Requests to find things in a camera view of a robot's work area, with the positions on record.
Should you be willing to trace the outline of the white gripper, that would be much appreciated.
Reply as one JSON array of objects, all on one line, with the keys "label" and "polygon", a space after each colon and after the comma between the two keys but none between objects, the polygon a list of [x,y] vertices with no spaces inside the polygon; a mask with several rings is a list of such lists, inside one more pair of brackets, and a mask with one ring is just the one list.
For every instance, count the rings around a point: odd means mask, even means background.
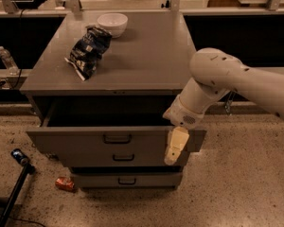
[{"label": "white gripper", "polygon": [[168,166],[174,165],[180,157],[188,139],[188,130],[195,129],[204,118],[204,113],[197,113],[188,109],[177,96],[163,117],[175,126],[168,133],[168,145],[165,151],[164,162]]}]

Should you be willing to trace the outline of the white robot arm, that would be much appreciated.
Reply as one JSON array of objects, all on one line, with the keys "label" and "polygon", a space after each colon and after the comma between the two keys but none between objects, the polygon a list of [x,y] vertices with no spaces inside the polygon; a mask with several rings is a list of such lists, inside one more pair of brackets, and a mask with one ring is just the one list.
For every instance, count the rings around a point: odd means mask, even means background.
[{"label": "white robot arm", "polygon": [[174,126],[168,134],[167,165],[177,162],[188,132],[199,125],[206,110],[231,91],[284,121],[284,75],[249,67],[216,48],[195,52],[189,70],[191,78],[163,114]]}]

